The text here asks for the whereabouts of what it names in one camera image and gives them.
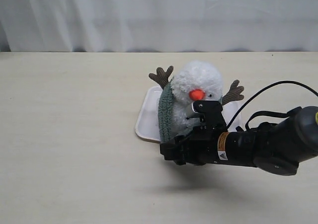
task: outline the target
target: white tray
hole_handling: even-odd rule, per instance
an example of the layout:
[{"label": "white tray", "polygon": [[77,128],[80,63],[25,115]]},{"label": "white tray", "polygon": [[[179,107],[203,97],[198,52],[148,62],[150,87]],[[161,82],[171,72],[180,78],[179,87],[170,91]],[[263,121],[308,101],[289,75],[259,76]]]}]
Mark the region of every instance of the white tray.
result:
[{"label": "white tray", "polygon": [[[138,137],[156,143],[160,142],[157,115],[161,92],[162,88],[160,86],[153,86],[148,89],[135,126],[135,132]],[[227,124],[230,122],[239,108],[240,103],[237,101],[230,102],[223,107],[222,114]],[[230,126],[229,131],[236,131],[237,126],[242,126],[240,114]]]}]

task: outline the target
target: brown antler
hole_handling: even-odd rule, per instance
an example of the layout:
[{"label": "brown antler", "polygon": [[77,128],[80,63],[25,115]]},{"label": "brown antler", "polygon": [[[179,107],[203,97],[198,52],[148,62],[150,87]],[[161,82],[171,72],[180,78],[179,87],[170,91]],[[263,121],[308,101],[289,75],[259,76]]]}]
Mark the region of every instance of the brown antler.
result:
[{"label": "brown antler", "polygon": [[241,93],[244,91],[243,86],[238,86],[239,85],[239,80],[235,80],[232,82],[230,86],[230,90],[228,91],[227,94],[222,99],[222,104],[225,105],[231,101],[241,101],[244,99],[244,95]]},{"label": "brown antler", "polygon": [[172,71],[173,71],[173,66],[170,66],[166,72],[163,70],[163,68],[158,67],[157,74],[150,73],[149,78],[151,80],[154,80],[156,83],[158,83],[161,86],[162,89],[164,89],[164,87],[169,83],[168,78],[171,75]]}]

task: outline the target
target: wooden table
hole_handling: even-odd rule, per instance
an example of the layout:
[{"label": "wooden table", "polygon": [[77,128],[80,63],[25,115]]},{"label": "wooden table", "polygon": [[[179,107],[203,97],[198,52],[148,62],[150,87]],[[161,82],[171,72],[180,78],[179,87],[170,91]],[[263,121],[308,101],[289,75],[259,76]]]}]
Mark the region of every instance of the wooden table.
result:
[{"label": "wooden table", "polygon": [[[217,66],[225,90],[238,78],[245,100],[283,79],[318,90],[318,53],[0,53],[0,223],[316,223],[318,158],[292,177],[176,166],[136,136],[148,73],[192,59]],[[308,105],[312,93],[281,85],[242,116]]]}]

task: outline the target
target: white curtain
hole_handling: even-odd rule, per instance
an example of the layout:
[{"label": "white curtain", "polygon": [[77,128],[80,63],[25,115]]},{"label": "white curtain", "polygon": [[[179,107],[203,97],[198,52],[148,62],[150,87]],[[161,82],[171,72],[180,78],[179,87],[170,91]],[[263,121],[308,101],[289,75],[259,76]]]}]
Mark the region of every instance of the white curtain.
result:
[{"label": "white curtain", "polygon": [[11,51],[318,51],[318,0],[0,0]]}]

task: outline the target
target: stuffed toy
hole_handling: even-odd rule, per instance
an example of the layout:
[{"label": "stuffed toy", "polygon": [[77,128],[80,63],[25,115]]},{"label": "stuffed toy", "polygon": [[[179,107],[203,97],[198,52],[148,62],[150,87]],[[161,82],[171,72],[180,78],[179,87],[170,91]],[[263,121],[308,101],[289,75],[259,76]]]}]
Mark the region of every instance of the stuffed toy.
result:
[{"label": "stuffed toy", "polygon": [[173,66],[166,71],[157,68],[157,74],[150,73],[149,78],[162,88],[159,99],[158,120],[160,141],[167,142],[175,135],[189,132],[199,125],[200,119],[187,119],[185,110],[193,101],[214,100],[223,106],[232,101],[243,100],[243,86],[235,80],[229,92],[223,96],[223,79],[220,72],[204,61],[187,63],[178,74],[169,81]]}]

